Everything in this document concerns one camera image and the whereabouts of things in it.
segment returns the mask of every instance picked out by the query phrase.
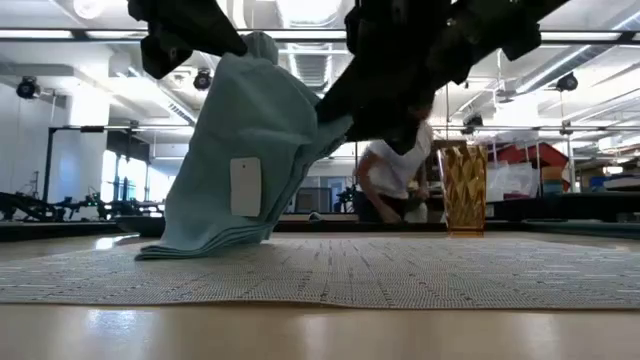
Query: light blue towel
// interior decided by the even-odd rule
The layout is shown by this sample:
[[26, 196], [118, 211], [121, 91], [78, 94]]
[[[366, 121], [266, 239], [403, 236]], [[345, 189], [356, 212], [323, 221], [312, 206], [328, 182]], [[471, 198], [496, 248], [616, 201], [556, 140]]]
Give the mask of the light blue towel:
[[[318, 124], [318, 97], [284, 69], [252, 55], [225, 55], [216, 70], [189, 152], [169, 192], [161, 244], [136, 257], [208, 256], [267, 239], [309, 167], [344, 142], [350, 118]], [[231, 215], [230, 161], [258, 157], [260, 215]]]

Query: ceiling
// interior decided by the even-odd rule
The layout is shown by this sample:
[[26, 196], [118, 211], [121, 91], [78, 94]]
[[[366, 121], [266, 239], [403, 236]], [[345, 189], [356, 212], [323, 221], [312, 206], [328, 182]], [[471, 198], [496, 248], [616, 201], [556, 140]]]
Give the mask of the ceiling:
[[[126, 0], [76, 0], [89, 9], [101, 9], [94, 18], [78, 15], [73, 0], [0, 0], [2, 27], [45, 28], [144, 28], [127, 14]], [[218, 0], [237, 28], [294, 29], [344, 28], [343, 19], [353, 6], [353, 0]], [[640, 11], [638, 0], [572, 0], [541, 23], [545, 30], [611, 30], [625, 22], [626, 29], [640, 30], [640, 22], [633, 18]], [[344, 44], [279, 44], [279, 62], [307, 86], [322, 92], [341, 74], [351, 60]], [[558, 74], [551, 81], [538, 84], [526, 94], [495, 96], [496, 91], [517, 90], [532, 78], [547, 79], [557, 71], [548, 70], [559, 61], [580, 50], [575, 46], [546, 46], [514, 62], [498, 53], [491, 54], [473, 67], [468, 84], [450, 84], [437, 95], [432, 115], [434, 124], [461, 124], [471, 113], [481, 113], [485, 124], [530, 125], [535, 112], [537, 124], [559, 125], [563, 119], [577, 123], [635, 121], [640, 115], [640, 102], [635, 98], [638, 86], [631, 81], [640, 73], [634, 66], [640, 61], [640, 49], [612, 47], [596, 55], [584, 55], [582, 63], [573, 71], [580, 82], [578, 90], [564, 93], [548, 91], [549, 84], [569, 71]], [[112, 122], [135, 120], [140, 123], [186, 124], [175, 107], [187, 117], [197, 119], [206, 92], [197, 91], [193, 79], [197, 70], [215, 70], [218, 59], [196, 53], [184, 66], [155, 82], [148, 77], [133, 76], [126, 70], [104, 71], [116, 54], [126, 54], [131, 66], [139, 68], [140, 51], [137, 45], [105, 45], [89, 43], [3, 43], [0, 62], [9, 66], [25, 64], [66, 65], [81, 74], [82, 81], [99, 86], [114, 95], [110, 117]], [[68, 78], [48, 82], [50, 87], [69, 87]], [[502, 104], [505, 99], [512, 102]], [[610, 134], [595, 134], [599, 138]], [[142, 134], [149, 142], [186, 143], [188, 134], [157, 132]]]

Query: white tag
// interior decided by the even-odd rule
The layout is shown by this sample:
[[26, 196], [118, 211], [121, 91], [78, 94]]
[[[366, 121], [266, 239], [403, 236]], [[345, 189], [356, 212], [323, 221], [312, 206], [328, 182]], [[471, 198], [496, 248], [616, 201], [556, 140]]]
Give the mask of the white tag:
[[258, 158], [231, 159], [231, 214], [256, 217], [262, 199], [262, 169]]
[[487, 205], [487, 208], [484, 212], [484, 216], [485, 217], [494, 217], [495, 216], [495, 209], [493, 208], [493, 205]]

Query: wall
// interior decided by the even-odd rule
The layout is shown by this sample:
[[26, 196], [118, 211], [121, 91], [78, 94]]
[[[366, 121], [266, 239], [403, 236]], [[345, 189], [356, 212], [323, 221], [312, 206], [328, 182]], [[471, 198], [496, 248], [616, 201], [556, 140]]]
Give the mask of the wall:
[[[65, 99], [56, 102], [66, 106]], [[52, 104], [20, 99], [5, 84], [0, 84], [0, 104], [0, 191], [30, 192], [24, 186], [39, 171], [38, 194], [42, 196]], [[67, 109], [61, 106], [55, 108], [53, 125], [62, 125], [68, 118]]]

